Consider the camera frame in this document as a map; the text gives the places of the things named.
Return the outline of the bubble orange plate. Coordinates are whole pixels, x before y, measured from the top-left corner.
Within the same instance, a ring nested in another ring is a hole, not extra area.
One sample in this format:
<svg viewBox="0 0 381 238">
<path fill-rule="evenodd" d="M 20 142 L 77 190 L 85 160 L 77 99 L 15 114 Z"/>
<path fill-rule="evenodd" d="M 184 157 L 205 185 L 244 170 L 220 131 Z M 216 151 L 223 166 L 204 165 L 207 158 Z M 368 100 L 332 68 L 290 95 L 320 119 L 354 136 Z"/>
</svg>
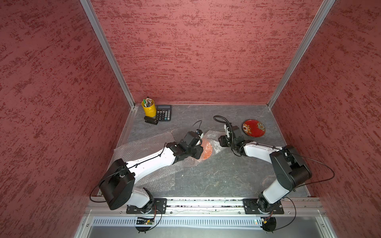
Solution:
<svg viewBox="0 0 381 238">
<path fill-rule="evenodd" d="M 213 130 L 209 130 L 203 134 L 202 142 L 205 140 L 209 140 L 213 147 L 213 154 L 208 159 L 214 159 L 218 155 L 220 155 L 222 152 L 224 152 L 226 149 L 228 149 L 227 147 L 221 147 L 219 144 L 218 138 L 222 135 L 226 135 L 226 133 L 223 131 L 213 131 Z"/>
</svg>

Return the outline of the clear bubble wrap sheet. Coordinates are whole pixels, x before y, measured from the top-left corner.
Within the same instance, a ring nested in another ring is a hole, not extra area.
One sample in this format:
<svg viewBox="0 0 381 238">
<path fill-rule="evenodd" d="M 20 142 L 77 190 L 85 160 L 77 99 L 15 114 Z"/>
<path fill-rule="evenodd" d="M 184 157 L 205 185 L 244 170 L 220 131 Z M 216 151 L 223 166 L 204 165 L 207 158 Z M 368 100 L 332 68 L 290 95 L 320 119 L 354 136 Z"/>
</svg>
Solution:
<svg viewBox="0 0 381 238">
<path fill-rule="evenodd" d="M 148 189 L 151 193 L 167 192 L 172 190 L 175 185 L 176 172 L 160 169 L 140 179 L 136 185 Z"/>
</svg>

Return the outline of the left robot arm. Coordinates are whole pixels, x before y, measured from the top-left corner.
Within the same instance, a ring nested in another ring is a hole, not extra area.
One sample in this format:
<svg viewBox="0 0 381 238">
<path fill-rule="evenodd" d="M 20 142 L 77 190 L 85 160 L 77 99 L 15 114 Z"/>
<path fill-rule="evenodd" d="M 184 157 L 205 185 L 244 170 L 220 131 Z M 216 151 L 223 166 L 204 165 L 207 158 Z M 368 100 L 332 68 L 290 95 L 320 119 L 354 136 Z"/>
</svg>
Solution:
<svg viewBox="0 0 381 238">
<path fill-rule="evenodd" d="M 135 161 L 114 161 L 97 186 L 110 210 L 129 205 L 148 213 L 154 208 L 154 198 L 148 189 L 139 188 L 136 183 L 147 175 L 188 157 L 199 159 L 202 153 L 203 147 L 198 142 L 193 146 L 172 142 L 158 152 Z"/>
</svg>

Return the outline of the red floral dinner plate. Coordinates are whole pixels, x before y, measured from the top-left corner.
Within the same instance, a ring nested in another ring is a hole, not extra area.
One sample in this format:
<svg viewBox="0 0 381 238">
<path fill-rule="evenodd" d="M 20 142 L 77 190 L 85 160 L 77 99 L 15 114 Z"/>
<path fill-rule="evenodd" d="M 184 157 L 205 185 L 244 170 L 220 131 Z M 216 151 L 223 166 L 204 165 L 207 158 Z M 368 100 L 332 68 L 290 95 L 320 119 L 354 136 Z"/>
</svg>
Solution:
<svg viewBox="0 0 381 238">
<path fill-rule="evenodd" d="M 246 120 L 242 125 L 242 129 L 246 135 L 251 137 L 262 137 L 266 133 L 264 124 L 253 119 Z"/>
</svg>

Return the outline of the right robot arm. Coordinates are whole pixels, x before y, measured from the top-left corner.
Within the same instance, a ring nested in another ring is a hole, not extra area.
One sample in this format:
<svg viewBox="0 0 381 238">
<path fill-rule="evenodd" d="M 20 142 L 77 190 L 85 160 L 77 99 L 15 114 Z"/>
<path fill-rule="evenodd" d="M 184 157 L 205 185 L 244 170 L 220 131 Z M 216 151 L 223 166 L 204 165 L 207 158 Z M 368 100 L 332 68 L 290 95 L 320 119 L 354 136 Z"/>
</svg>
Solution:
<svg viewBox="0 0 381 238">
<path fill-rule="evenodd" d="M 241 156 L 272 164 L 275 181 L 259 194 L 257 203 L 252 206 L 262 214 L 271 213 L 283 197 L 312 178 L 308 165 L 293 146 L 276 147 L 242 139 L 229 141 L 226 135 L 219 137 L 218 141 L 221 147 L 231 147 Z"/>
</svg>

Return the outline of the orange dinner plate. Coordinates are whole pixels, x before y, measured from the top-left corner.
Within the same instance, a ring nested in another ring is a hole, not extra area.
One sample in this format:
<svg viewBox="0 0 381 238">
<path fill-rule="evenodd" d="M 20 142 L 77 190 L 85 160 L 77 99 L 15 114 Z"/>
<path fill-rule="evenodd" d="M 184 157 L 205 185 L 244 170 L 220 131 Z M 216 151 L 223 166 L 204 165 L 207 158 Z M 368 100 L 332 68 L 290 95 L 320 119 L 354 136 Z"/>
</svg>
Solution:
<svg viewBox="0 0 381 238">
<path fill-rule="evenodd" d="M 210 158 L 213 154 L 213 147 L 209 140 L 203 141 L 202 145 L 203 147 L 203 153 L 200 157 L 200 160 L 207 160 Z"/>
</svg>

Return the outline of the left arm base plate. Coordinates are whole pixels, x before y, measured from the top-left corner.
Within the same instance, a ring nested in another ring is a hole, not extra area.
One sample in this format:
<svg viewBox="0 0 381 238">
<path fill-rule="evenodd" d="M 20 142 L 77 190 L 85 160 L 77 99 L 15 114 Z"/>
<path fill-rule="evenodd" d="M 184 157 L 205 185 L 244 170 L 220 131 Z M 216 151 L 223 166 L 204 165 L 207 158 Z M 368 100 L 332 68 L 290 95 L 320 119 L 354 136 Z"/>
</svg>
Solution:
<svg viewBox="0 0 381 238">
<path fill-rule="evenodd" d="M 167 201 L 166 198 L 154 198 L 152 201 L 150 201 L 148 204 L 146 204 L 143 208 L 138 208 L 136 206 L 128 205 L 126 213 L 127 214 L 148 214 L 148 215 L 154 215 L 154 214 L 165 214 L 166 213 L 166 207 L 167 207 Z"/>
</svg>

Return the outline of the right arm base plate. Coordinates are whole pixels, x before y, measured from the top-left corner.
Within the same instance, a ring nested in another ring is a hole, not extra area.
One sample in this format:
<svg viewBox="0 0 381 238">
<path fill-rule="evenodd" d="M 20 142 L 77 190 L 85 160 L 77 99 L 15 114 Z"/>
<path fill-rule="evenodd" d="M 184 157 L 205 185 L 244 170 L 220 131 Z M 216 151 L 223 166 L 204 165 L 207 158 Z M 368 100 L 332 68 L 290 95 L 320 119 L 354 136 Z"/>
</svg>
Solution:
<svg viewBox="0 0 381 238">
<path fill-rule="evenodd" d="M 243 199 L 245 214 L 254 215 L 283 215 L 284 210 L 281 201 L 270 204 L 265 199 L 246 198 Z"/>
</svg>

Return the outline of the bubble pink plate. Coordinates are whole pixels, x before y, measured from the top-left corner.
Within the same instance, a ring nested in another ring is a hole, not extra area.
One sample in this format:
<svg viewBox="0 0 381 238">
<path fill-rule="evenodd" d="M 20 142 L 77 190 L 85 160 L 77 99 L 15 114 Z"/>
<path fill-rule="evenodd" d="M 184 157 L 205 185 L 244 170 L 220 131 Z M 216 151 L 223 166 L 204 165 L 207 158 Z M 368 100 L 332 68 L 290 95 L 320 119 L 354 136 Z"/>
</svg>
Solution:
<svg viewBox="0 0 381 238">
<path fill-rule="evenodd" d="M 150 154 L 162 150 L 166 142 L 174 142 L 175 139 L 170 132 L 165 132 L 156 136 L 141 139 L 126 143 L 117 147 L 114 150 L 112 161 L 123 159 L 123 161 L 134 161 Z M 180 161 L 172 166 L 164 167 L 161 169 L 171 170 L 177 173 L 181 173 L 193 166 L 198 165 L 200 162 L 197 159 L 188 157 L 183 161 Z"/>
</svg>

